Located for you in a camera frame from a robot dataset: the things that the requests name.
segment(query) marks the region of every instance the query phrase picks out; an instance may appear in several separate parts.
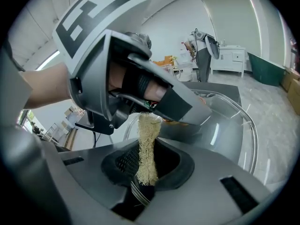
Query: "black slot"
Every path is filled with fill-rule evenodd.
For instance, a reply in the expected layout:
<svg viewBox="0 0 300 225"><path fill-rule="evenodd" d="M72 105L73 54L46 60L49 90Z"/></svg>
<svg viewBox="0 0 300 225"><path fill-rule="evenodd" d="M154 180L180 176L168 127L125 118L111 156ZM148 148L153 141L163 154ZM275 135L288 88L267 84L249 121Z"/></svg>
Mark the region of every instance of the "black slot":
<svg viewBox="0 0 300 225"><path fill-rule="evenodd" d="M257 201L254 200L234 177L223 178L220 181L243 214L258 205Z"/></svg>
<svg viewBox="0 0 300 225"><path fill-rule="evenodd" d="M63 160L64 165L68 166L74 163L79 163L81 161L83 161L84 159L82 157L74 157L74 158L70 158L67 160Z"/></svg>
<svg viewBox="0 0 300 225"><path fill-rule="evenodd" d="M79 77L73 78L70 81L74 85L74 87L76 87L76 89L77 89L76 93L83 92L83 87L81 85L81 80Z"/></svg>

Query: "green bin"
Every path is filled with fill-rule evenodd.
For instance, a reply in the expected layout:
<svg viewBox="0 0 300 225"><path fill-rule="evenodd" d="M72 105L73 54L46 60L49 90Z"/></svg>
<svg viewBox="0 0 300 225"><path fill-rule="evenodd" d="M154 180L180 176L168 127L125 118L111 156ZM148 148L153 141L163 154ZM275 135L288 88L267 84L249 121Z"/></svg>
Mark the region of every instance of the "green bin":
<svg viewBox="0 0 300 225"><path fill-rule="evenodd" d="M284 76L285 68L251 53L248 53L248 55L253 77L263 84L278 86Z"/></svg>

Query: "white cabinet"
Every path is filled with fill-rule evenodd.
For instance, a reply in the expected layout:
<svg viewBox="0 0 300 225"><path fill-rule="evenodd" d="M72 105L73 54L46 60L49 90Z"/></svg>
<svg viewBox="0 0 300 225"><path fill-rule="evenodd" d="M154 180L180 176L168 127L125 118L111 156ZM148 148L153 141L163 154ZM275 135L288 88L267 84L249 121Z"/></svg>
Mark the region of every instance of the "white cabinet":
<svg viewBox="0 0 300 225"><path fill-rule="evenodd" d="M220 47L219 59L211 58L211 74L213 74L213 70L224 70L239 72L243 77L245 67L245 52L245 48L240 46Z"/></svg>

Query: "person's arm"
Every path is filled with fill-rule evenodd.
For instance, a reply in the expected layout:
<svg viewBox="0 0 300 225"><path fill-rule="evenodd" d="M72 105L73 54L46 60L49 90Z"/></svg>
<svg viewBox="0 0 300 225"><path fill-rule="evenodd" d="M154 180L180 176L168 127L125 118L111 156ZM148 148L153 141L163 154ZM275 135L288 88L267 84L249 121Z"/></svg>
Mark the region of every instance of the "person's arm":
<svg viewBox="0 0 300 225"><path fill-rule="evenodd" d="M122 88L126 68L116 63L110 65L109 90ZM70 99L68 89L68 69L64 63L41 71L22 72L22 77L32 87L32 93L25 105L25 109L32 109L44 105ZM166 92L166 88L150 81L144 98L159 102Z"/></svg>
<svg viewBox="0 0 300 225"><path fill-rule="evenodd" d="M26 71L22 77L32 88L25 109L32 109L70 99L68 69L64 63L41 71Z"/></svg>

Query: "black rubber opening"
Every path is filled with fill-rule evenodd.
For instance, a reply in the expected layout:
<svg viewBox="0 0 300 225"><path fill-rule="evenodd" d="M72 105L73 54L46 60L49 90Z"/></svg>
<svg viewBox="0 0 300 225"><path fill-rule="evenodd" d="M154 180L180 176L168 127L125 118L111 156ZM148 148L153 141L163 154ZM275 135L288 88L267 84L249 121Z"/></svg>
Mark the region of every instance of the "black rubber opening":
<svg viewBox="0 0 300 225"><path fill-rule="evenodd" d="M155 186L144 186L136 178L139 169L139 143L132 144L106 156L101 164L102 172L116 185L128 187L123 203L112 210L119 215L134 221L143 211L144 206L131 193L131 182L149 201L156 191L179 188L191 176L194 170L193 159L185 152L159 140L154 144L154 161L158 180Z"/></svg>

